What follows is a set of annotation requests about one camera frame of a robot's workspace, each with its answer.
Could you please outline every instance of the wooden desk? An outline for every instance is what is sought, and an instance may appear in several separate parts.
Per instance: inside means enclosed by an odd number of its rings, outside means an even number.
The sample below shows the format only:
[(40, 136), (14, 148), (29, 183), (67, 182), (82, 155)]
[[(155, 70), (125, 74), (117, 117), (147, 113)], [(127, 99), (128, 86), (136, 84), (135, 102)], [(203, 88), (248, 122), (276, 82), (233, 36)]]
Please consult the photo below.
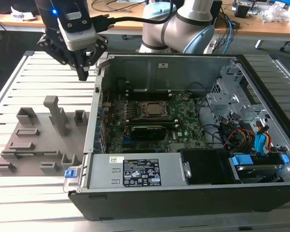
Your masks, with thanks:
[[(122, 17), (122, 16), (134, 16), (142, 17), (143, 8), (145, 5), (139, 5), (132, 8), (131, 13), (126, 12), (109, 12), (103, 13), (95, 11), (91, 8), (91, 3), (93, 0), (88, 1), (88, 8), (91, 16), (109, 14), (110, 17)], [(223, 8), (226, 4), (231, 3), (232, 0), (223, 0)], [(112, 7), (119, 8), (123, 6), (128, 6), (129, 4), (124, 3), (113, 3)], [(94, 5), (95, 8), (101, 10), (107, 10), (102, 2)], [(271, 22), (262, 23), (256, 15), (248, 16), (245, 19), (235, 18), (234, 12), (225, 9), (224, 12), (229, 16), (231, 20), (241, 23), (240, 28), (235, 33), (237, 38), (242, 39), (256, 39), (256, 40), (277, 40), (277, 41), (287, 41), (290, 40), (290, 26), (288, 22)], [(37, 20), (19, 22), (11, 18), (10, 15), (1, 15), (0, 22), (7, 30), (17, 30), (17, 31), (38, 31), (41, 32), (44, 29), (44, 24), (41, 17), (38, 16)], [(142, 34), (143, 24), (139, 22), (120, 22), (115, 24), (115, 27), (111, 30), (104, 32), (105, 34)], [(225, 24), (222, 20), (219, 20), (216, 25), (216, 34), (223, 34), (226, 30)]]

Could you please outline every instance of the motherboard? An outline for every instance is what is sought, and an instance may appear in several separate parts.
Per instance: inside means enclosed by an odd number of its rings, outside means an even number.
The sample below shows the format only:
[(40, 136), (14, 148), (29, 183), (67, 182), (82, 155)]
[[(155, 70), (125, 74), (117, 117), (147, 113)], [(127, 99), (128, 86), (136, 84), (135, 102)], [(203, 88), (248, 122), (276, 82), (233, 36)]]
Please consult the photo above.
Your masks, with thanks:
[(206, 147), (204, 131), (196, 119), (196, 99), (184, 92), (163, 101), (131, 101), (118, 95), (107, 103), (109, 131), (106, 153), (177, 152)]

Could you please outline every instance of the barcode sticker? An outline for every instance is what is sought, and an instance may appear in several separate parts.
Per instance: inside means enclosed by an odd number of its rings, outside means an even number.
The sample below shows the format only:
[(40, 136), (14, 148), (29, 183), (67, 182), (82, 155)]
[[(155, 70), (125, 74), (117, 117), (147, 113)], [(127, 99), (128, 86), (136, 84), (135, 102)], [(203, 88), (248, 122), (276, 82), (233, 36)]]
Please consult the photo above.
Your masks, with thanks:
[(124, 156), (110, 156), (110, 163), (122, 163), (124, 159)]
[(164, 69), (167, 69), (169, 67), (169, 64), (168, 63), (159, 63), (158, 64), (158, 68), (164, 68)]

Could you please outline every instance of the warning label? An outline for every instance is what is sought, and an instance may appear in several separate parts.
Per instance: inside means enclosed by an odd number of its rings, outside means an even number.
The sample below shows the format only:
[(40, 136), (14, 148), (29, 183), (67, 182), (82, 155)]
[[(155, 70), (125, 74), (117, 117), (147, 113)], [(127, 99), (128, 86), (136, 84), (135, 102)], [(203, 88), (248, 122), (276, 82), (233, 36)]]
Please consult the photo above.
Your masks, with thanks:
[(123, 160), (123, 185), (125, 187), (160, 186), (158, 159)]

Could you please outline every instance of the blue latch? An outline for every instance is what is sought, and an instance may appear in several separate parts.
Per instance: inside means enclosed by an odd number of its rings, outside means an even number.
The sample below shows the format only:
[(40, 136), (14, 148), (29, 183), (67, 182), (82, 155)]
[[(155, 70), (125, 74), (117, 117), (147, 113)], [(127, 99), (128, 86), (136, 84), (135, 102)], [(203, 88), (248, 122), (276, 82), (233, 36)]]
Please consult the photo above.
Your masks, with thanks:
[(252, 161), (250, 155), (245, 155), (245, 154), (233, 156), (232, 161), (233, 161), (233, 164), (235, 166), (237, 166), (237, 165), (252, 165), (253, 164), (253, 161)]
[(284, 161), (285, 164), (290, 162), (290, 159), (289, 159), (289, 157), (287, 155), (281, 155), (281, 158), (282, 158), (282, 160)]
[(77, 178), (77, 170), (66, 170), (64, 172), (65, 178)]
[(255, 150), (259, 152), (261, 156), (265, 156), (265, 152), (263, 150), (265, 143), (266, 143), (265, 135), (257, 134), (255, 138)]

